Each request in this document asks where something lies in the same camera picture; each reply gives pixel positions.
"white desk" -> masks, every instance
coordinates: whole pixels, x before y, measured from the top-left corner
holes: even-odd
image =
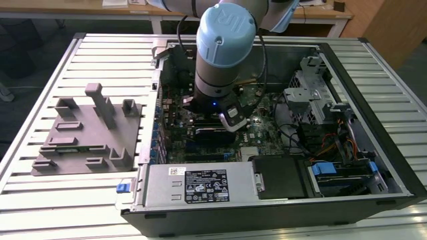
[[[0,18],[26,19],[86,19],[86,20],[147,20],[154,34],[162,34],[162,21],[179,21],[183,15],[151,5],[130,5],[128,8],[103,9],[103,0],[2,0]],[[299,8],[294,24],[333,25],[329,37],[338,38],[353,13],[326,10],[322,6]]]

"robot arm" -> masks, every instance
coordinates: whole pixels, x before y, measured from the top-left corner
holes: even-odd
[[[246,126],[254,110],[242,107],[233,92],[241,63],[253,50],[259,27],[283,32],[299,0],[148,0],[148,3],[200,17],[195,90],[183,106],[195,113],[219,113],[225,128],[235,132]]]

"wooden cabinet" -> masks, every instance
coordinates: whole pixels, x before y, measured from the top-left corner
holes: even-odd
[[[398,69],[427,36],[427,0],[346,0],[354,13],[342,37],[365,37]]]

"green circuit board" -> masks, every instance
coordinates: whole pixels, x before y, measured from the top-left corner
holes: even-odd
[[[243,92],[239,96],[242,106],[257,102],[259,91],[257,85],[243,86]],[[253,116],[249,118],[247,126],[237,132],[235,140],[231,144],[222,147],[200,146],[188,148],[195,144],[194,122],[207,119],[207,116],[195,114],[183,108],[180,104],[182,97],[187,94],[188,92],[183,89],[164,88],[163,116],[168,134],[168,164],[195,163],[195,161],[187,161],[188,156],[205,156],[198,163],[219,162],[218,159],[210,160],[210,156],[219,157],[221,155],[223,155],[221,162],[238,162],[242,161],[242,147],[258,147],[261,155],[285,153],[286,147],[271,117],[271,108],[275,104],[274,95],[271,94],[266,94],[263,97]]]

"power supply label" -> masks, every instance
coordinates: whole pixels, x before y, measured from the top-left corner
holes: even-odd
[[[186,203],[230,202],[226,170],[186,171]]]

